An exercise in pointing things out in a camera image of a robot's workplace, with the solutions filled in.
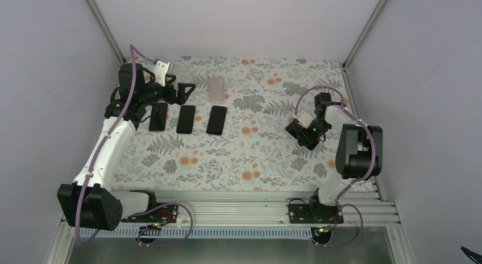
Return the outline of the cased black phone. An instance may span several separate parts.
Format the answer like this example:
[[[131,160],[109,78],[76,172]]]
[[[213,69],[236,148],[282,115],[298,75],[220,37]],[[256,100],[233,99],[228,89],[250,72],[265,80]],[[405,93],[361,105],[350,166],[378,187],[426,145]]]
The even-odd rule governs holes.
[[[182,105],[178,116],[176,127],[177,134],[191,134],[193,131],[193,123],[196,113],[194,105]]]
[[[226,114],[226,107],[216,105],[212,106],[207,123],[206,133],[210,135],[222,135]]]

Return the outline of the cream silicone phone case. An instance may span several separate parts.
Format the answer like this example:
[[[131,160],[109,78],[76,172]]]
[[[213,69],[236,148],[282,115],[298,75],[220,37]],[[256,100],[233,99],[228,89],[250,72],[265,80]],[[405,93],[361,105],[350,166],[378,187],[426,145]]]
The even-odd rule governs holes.
[[[209,101],[212,103],[225,101],[225,79],[213,76],[209,79]]]

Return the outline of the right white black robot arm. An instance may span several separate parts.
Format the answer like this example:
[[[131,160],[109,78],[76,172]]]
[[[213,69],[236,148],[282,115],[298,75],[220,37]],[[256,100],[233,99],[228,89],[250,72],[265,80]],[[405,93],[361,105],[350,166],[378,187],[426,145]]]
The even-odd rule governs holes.
[[[325,141],[329,130],[339,132],[335,156],[336,173],[322,188],[317,188],[306,206],[306,214],[314,222],[340,217],[339,201],[354,184],[378,176],[382,168],[383,129],[368,125],[351,114],[330,93],[314,97],[314,115],[296,112],[285,128],[299,146],[315,149]]]

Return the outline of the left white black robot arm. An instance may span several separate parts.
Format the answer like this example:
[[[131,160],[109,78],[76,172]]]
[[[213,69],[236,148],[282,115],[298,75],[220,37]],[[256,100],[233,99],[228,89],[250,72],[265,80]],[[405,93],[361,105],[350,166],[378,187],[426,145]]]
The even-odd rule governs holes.
[[[148,190],[116,191],[114,175],[147,108],[161,111],[183,105],[196,85],[178,82],[170,64],[160,60],[154,69],[126,63],[118,71],[119,85],[105,109],[101,133],[88,161],[70,184],[61,184],[57,198],[72,227],[114,230],[122,220],[139,216],[151,221],[158,214],[155,193]]]

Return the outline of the floral patterned table mat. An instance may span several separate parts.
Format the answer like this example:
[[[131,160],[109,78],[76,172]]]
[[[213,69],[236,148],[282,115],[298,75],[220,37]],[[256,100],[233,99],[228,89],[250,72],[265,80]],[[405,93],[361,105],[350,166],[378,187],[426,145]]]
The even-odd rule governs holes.
[[[172,59],[178,81],[196,84],[191,134],[177,134],[180,109],[168,109],[164,131],[140,124],[114,175],[114,189],[187,191],[313,191],[335,173],[339,134],[314,150],[286,131],[295,111],[312,113],[323,85],[346,95],[340,63],[325,59]],[[209,101],[209,79],[225,79],[225,101]],[[206,133],[212,106],[227,108],[222,135]]]

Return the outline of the black object bottom corner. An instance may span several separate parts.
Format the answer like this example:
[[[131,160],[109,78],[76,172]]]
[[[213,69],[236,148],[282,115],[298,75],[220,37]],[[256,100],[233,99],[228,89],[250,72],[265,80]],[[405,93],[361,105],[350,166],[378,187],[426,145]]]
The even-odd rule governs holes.
[[[464,253],[466,257],[468,257],[472,262],[475,264],[482,264],[482,255],[479,253],[476,253],[470,249],[467,249],[464,246],[460,247],[461,251]]]

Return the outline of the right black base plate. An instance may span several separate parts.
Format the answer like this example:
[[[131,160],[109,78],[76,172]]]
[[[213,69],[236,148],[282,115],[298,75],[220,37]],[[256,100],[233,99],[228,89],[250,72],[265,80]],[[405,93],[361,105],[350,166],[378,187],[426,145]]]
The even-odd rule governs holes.
[[[343,224],[344,218],[336,206],[323,204],[289,203],[291,224]]]

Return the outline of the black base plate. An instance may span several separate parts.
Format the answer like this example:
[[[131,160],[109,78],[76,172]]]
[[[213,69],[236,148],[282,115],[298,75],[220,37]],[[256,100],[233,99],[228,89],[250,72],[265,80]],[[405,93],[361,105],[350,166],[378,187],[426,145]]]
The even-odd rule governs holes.
[[[291,224],[343,224],[344,218],[336,206],[323,204],[289,203]]]
[[[121,219],[125,223],[169,224],[176,223],[179,207],[167,205],[144,215],[133,215]]]

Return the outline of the left aluminium corner post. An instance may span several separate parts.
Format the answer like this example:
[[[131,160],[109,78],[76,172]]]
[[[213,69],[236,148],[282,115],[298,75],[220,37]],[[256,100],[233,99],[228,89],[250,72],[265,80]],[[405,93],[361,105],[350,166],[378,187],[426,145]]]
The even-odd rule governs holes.
[[[85,0],[88,7],[90,8],[90,11],[92,12],[94,19],[96,20],[97,24],[99,25],[104,37],[106,38],[110,48],[112,49],[115,57],[118,59],[120,63],[125,63],[126,59],[122,54],[121,49],[119,48],[119,45],[117,44],[114,35],[112,34],[111,30],[109,29],[109,26],[107,25],[100,8],[98,7],[97,3],[95,0]]]

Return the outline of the aluminium corner post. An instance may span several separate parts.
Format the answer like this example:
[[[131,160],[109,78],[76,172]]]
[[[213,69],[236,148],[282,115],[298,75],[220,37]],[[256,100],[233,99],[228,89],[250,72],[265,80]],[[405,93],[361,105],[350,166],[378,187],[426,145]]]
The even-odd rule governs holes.
[[[111,30],[109,29],[109,26],[107,25],[100,8],[98,7],[97,3],[95,0],[85,0],[88,7],[90,8],[90,11],[92,12],[94,19],[96,20],[97,24],[99,25],[104,37],[106,38],[110,48],[112,49],[115,57],[118,59],[120,63],[125,63],[126,59],[122,54],[121,49],[119,48],[119,45],[117,44],[114,35],[112,34]]]
[[[378,0],[377,4],[375,5],[375,8],[371,12],[371,14],[370,14],[367,22],[365,23],[362,31],[360,32],[358,38],[356,39],[354,45],[352,46],[352,48],[350,50],[350,53],[348,54],[346,60],[343,63],[343,67],[345,69],[347,69],[351,65],[351,63],[352,63],[353,59],[355,58],[359,48],[361,47],[365,38],[369,34],[371,28],[375,24],[380,12],[384,8],[387,1],[388,0]]]

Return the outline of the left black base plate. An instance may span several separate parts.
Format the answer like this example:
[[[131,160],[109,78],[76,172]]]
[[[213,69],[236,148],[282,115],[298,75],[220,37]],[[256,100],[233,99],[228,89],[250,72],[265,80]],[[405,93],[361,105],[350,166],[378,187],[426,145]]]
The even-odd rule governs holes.
[[[144,215],[133,215],[121,219],[125,223],[169,224],[176,223],[179,207],[167,205]]]

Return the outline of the right aluminium corner post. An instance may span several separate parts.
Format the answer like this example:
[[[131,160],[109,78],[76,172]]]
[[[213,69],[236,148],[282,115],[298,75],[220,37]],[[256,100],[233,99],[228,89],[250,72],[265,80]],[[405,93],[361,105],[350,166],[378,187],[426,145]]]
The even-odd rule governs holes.
[[[387,1],[388,0],[378,0],[377,4],[375,5],[375,8],[371,12],[371,14],[370,14],[367,22],[365,23],[362,31],[360,32],[358,38],[356,39],[354,45],[352,46],[352,48],[350,50],[350,53],[348,54],[346,60],[343,63],[343,67],[345,69],[347,69],[351,65],[351,63],[352,63],[353,59],[355,58],[359,48],[361,47],[365,38],[369,34],[371,28],[375,24],[380,12],[384,8]]]

